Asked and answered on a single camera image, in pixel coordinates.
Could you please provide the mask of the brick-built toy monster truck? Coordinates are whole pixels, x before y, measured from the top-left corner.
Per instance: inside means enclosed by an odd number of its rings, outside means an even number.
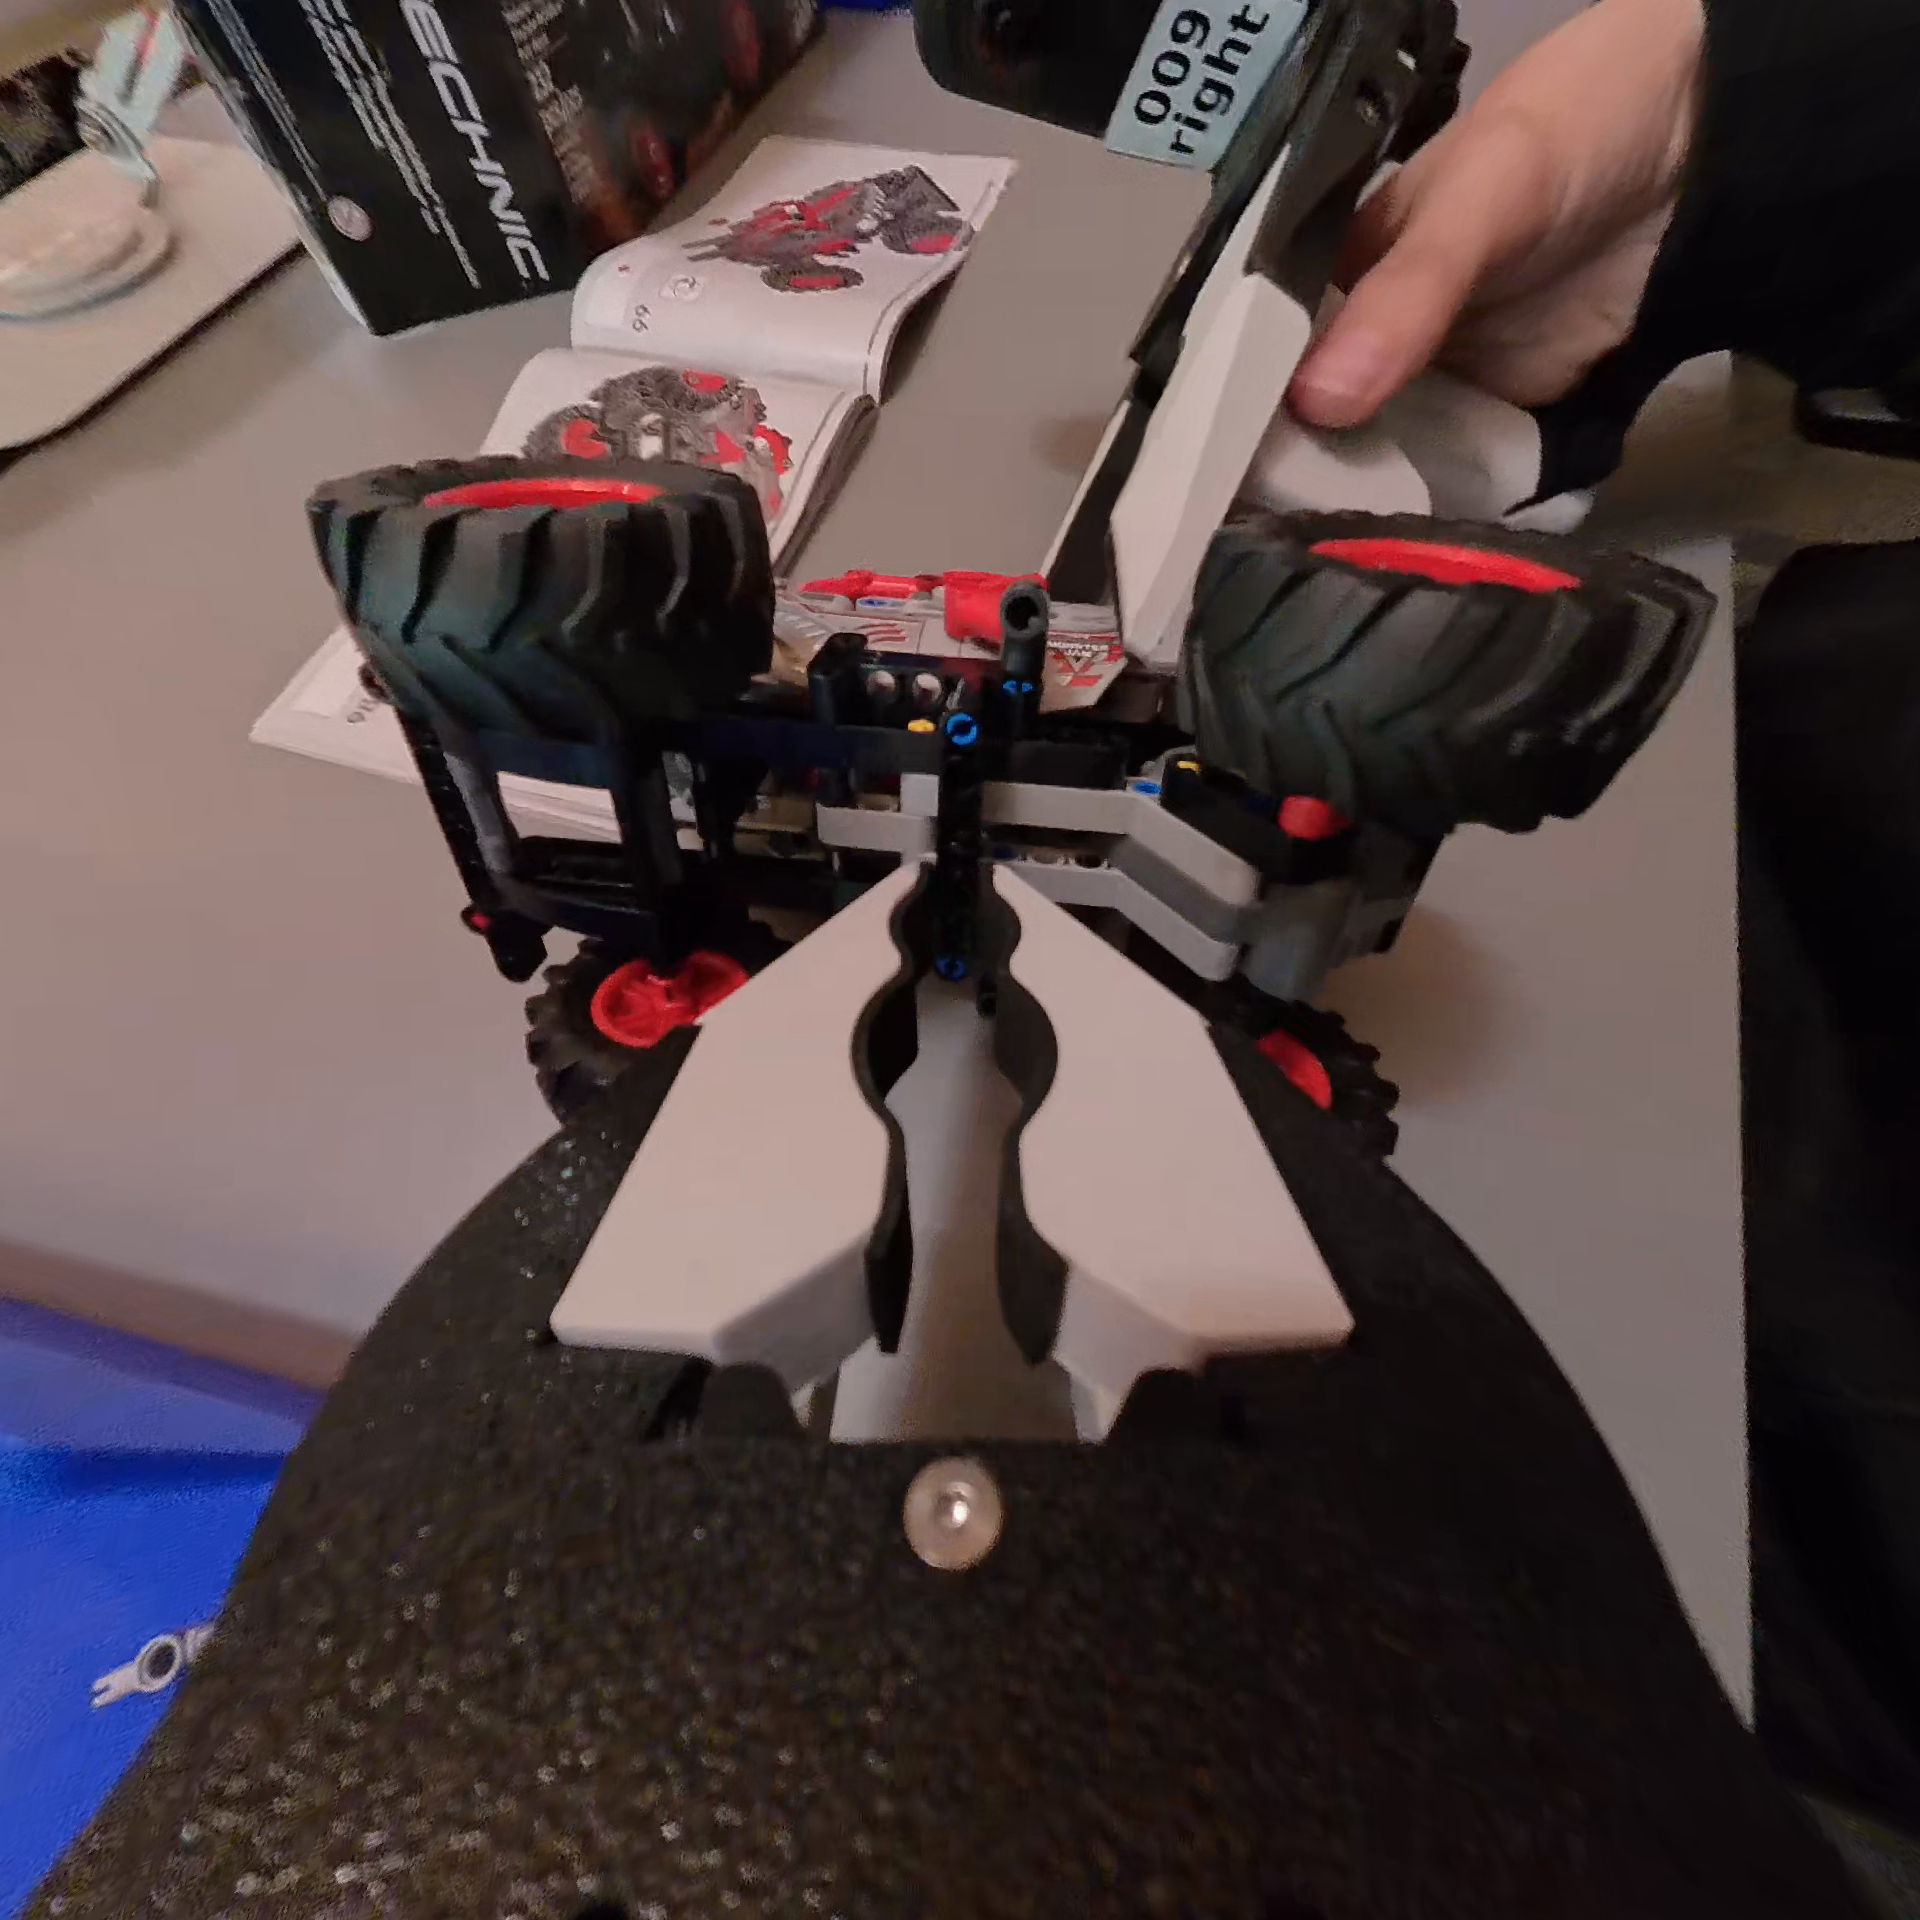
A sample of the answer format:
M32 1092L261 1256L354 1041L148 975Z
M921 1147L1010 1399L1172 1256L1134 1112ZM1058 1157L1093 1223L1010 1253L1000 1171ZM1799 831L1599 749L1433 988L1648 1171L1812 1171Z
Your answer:
M980 1012L988 872L1254 1043L1377 1157L1399 1092L1318 1009L1462 827L1585 812L1717 601L1677 567L1457 520L1240 508L1168 681L1045 711L1034 577L845 573L777 601L746 490L487 458L306 506L320 567L572 1121L895 866L918 971Z

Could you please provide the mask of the black toy set box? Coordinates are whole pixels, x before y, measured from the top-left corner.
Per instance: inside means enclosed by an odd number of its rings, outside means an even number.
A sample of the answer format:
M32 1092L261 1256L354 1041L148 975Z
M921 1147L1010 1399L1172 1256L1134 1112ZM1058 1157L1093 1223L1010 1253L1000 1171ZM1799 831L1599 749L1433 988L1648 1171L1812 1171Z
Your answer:
M574 288L801 60L813 2L178 2L372 332Z

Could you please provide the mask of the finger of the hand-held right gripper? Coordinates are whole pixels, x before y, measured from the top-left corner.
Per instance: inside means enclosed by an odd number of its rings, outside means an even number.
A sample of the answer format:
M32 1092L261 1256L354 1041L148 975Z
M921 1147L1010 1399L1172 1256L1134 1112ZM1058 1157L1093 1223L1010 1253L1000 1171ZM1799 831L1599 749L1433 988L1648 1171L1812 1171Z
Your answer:
M1279 144L1239 209L1213 195L1137 343L1143 428L1110 506L1110 594L1137 666L1175 664L1210 536L1310 343L1308 300L1276 267L1308 152Z
M1112 506L1129 476L1129 401L1119 397L1101 429L1042 573L1055 604L1098 607L1112 594Z

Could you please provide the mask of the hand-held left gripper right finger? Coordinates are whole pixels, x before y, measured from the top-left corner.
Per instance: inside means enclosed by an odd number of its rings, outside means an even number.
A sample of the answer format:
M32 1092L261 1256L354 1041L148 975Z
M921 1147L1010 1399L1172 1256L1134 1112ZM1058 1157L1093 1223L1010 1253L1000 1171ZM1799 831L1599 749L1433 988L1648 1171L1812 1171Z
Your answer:
M1269 1147L1263 1056L1010 868L980 900L1000 1149L999 1311L1104 1439L1143 1377L1320 1353L1352 1311Z

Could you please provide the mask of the person's black clothing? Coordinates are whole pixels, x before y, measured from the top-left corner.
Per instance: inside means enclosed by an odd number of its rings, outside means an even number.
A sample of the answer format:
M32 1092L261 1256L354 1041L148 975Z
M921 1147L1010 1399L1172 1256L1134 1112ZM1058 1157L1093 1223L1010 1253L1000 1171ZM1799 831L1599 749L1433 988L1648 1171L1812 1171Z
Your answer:
M1759 1740L1918 1819L1918 541L1817 545L1735 650Z

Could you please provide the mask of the clear glass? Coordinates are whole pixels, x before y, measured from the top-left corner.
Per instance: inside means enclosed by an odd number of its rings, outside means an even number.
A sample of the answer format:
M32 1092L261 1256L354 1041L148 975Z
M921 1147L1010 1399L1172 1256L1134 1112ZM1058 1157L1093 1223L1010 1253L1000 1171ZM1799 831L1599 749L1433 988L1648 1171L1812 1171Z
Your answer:
M79 76L74 114L82 144L136 188L143 209L159 201L159 172L148 141L188 65L174 4L148 2L105 24Z

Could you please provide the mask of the person's right hand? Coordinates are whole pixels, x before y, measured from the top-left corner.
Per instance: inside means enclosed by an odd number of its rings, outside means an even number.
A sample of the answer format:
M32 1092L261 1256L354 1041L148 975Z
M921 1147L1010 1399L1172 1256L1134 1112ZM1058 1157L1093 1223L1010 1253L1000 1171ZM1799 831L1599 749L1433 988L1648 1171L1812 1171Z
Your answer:
M1504 69L1354 209L1292 415L1358 428L1428 371L1521 410L1570 395L1639 316L1703 42L1698 2L1599 2Z

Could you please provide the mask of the blue plastic bin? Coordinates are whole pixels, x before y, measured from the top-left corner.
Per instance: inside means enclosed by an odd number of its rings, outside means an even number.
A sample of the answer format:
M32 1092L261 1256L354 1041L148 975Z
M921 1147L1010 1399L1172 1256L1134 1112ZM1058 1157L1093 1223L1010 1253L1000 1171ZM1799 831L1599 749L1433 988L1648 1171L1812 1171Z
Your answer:
M320 1399L1 1304L5 1913L180 1689Z

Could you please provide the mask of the person's right forearm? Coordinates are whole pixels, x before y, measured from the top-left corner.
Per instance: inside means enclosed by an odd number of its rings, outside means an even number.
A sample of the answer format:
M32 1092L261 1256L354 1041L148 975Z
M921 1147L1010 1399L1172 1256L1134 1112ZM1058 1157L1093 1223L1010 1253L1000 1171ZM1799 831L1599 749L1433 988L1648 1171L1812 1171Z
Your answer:
M1914 459L1918 4L1704 4L1677 199L1623 343L1534 417L1538 498L1592 490L1682 363L1735 353L1815 443Z

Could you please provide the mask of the pale grey placemat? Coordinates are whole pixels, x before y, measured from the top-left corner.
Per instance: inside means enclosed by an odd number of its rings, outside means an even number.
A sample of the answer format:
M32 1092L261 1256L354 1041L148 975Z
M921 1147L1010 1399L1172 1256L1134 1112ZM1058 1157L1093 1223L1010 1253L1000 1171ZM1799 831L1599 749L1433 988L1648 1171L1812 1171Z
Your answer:
M60 320L1 320L1 445L28 449L95 412L148 363L297 249L297 226L258 163L225 141L158 135L154 211L169 261L134 290ZM28 207L82 196L138 201L94 152L74 152L5 196Z

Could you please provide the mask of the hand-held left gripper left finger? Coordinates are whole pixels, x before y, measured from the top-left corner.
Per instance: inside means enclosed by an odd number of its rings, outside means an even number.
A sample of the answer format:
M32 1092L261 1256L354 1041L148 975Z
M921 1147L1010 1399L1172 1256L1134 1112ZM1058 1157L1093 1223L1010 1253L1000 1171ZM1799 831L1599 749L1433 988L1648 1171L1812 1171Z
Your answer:
M575 1349L758 1364L790 1391L897 1349L922 866L905 861L719 1001L684 1047L553 1312Z

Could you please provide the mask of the white plate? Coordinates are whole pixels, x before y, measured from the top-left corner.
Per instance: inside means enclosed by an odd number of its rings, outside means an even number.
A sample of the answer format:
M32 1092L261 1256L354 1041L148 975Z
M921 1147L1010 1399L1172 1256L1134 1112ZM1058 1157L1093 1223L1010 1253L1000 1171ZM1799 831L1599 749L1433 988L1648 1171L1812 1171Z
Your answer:
M28 207L15 196L1 217L1 320L60 320L108 304L148 282L170 252L169 224L142 199Z

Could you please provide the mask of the open toy instruction booklet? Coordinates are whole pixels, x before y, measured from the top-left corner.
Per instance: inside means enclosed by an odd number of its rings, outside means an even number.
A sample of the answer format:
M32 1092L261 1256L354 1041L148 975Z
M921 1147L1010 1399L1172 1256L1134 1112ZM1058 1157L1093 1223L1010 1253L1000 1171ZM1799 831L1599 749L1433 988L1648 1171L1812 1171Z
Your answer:
M788 577L880 410L901 327L1017 160L769 135L687 217L601 255L487 458L666 459L743 480Z

